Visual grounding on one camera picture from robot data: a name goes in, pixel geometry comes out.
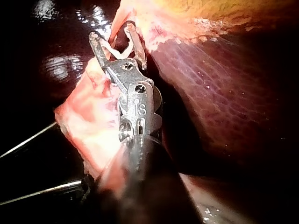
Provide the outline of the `right arm instrument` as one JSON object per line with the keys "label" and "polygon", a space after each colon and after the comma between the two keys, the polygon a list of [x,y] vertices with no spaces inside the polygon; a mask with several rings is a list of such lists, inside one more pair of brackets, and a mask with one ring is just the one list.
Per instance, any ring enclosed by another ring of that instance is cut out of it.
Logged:
{"label": "right arm instrument", "polygon": [[102,63],[102,69],[120,89],[117,99],[119,139],[140,135],[162,140],[162,96],[132,58]]}

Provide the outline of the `right arm instrument jaw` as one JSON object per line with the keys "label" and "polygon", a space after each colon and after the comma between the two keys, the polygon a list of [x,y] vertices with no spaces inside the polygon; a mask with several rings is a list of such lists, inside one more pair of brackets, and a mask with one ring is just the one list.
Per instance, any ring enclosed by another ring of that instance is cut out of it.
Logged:
{"label": "right arm instrument jaw", "polygon": [[105,69],[109,64],[105,52],[102,48],[101,41],[103,40],[97,32],[91,32],[88,36],[90,46],[93,50],[93,53],[102,69]]}
{"label": "right arm instrument jaw", "polygon": [[131,38],[133,43],[135,54],[134,59],[137,61],[139,68],[141,68],[142,70],[146,70],[147,58],[140,37],[136,31],[135,25],[131,22],[127,22],[126,25],[127,33],[129,34],[129,37]]}

